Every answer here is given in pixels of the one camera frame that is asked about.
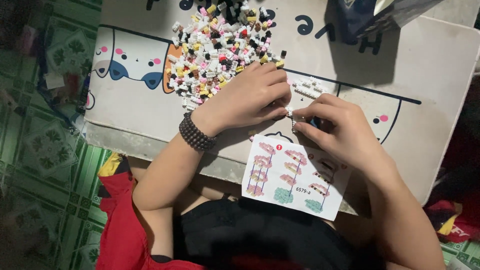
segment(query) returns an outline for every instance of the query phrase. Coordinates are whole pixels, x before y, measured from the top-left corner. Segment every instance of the finger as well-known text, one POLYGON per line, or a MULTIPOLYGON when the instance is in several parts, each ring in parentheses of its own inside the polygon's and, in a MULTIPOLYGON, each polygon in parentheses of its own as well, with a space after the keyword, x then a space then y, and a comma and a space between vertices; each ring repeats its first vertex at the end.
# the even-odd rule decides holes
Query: finger
POLYGON ((243 72, 253 72, 255 70, 257 70, 259 67, 261 67, 262 65, 260 64, 260 62, 258 61, 253 61, 250 65, 248 65, 248 67, 243 71, 243 72))
POLYGON ((284 107, 274 105, 272 107, 265 107, 265 108, 261 109, 258 112, 257 117, 260 119, 261 122, 263 122, 263 121, 266 121, 266 120, 273 119, 277 116, 286 115, 287 113, 288 113, 288 111, 284 107))
POLYGON ((276 70, 276 65, 273 62, 268 62, 266 64, 263 64, 261 67, 255 70, 255 73, 258 73, 260 75, 267 74, 269 72, 275 71, 276 70))
POLYGON ((275 70, 265 74, 262 77, 266 86, 272 86, 274 84, 286 83, 287 73, 283 69, 275 70))
POLYGON ((348 106, 348 102, 344 101, 343 99, 337 96, 334 96, 328 93, 321 94, 316 100, 312 102, 311 105, 317 104, 317 103, 331 105, 339 108, 346 108, 348 106))
POLYGON ((316 103, 303 109, 294 110, 292 113, 295 116, 300 116, 304 118, 318 116, 320 118, 330 120, 334 125, 338 125, 341 112, 342 109, 340 108, 331 105, 316 103))
POLYGON ((268 100, 279 99, 283 103, 288 104, 292 97, 290 85, 286 82, 278 83, 268 87, 268 100))
POLYGON ((314 141, 324 150, 328 150, 334 142, 333 135, 325 133, 310 124, 298 122, 293 128, 302 132, 307 138, 314 141))

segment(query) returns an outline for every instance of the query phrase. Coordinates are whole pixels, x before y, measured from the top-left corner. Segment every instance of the person's right hand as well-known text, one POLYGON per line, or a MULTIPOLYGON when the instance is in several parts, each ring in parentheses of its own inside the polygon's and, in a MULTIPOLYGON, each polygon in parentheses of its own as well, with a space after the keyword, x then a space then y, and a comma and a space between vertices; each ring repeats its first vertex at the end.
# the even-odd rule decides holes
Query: person's right hand
POLYGON ((293 115, 304 118, 317 116, 331 121, 334 128, 330 133, 302 122, 296 123, 294 128, 341 162, 365 174, 377 171, 379 166, 394 165, 358 105, 322 94, 310 106, 294 110, 293 115))

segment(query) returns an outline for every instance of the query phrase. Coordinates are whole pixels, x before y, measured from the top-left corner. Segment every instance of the floor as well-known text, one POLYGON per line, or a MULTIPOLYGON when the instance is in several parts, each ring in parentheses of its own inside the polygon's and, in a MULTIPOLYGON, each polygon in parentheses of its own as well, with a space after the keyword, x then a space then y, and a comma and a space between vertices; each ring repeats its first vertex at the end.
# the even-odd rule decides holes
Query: floor
MULTIPOLYGON (((32 16, 31 26, 47 29, 50 68, 85 73, 100 6, 101 0, 47 0, 32 16), (77 49, 68 46, 73 40, 77 49)), ((28 108, 22 118, 0 102, 0 187, 6 216, 15 217, 13 227, 23 233, 45 228, 47 240, 29 256, 45 269, 94 269, 107 220, 98 208, 96 173, 110 151, 86 145, 46 106, 35 91, 35 59, 5 51, 0 59, 0 86, 28 108), (34 226, 18 223, 19 217, 34 226)), ((442 249, 446 263, 457 257, 480 265, 478 244, 450 243, 442 249)))

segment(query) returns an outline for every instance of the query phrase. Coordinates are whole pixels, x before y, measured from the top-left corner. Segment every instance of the instruction sheet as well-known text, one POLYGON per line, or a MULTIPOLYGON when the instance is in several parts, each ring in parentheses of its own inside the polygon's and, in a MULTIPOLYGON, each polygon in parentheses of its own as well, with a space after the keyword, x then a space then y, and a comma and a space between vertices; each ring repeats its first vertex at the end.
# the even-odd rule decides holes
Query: instruction sheet
POLYGON ((242 196, 333 221, 351 171, 326 152, 255 135, 242 196))

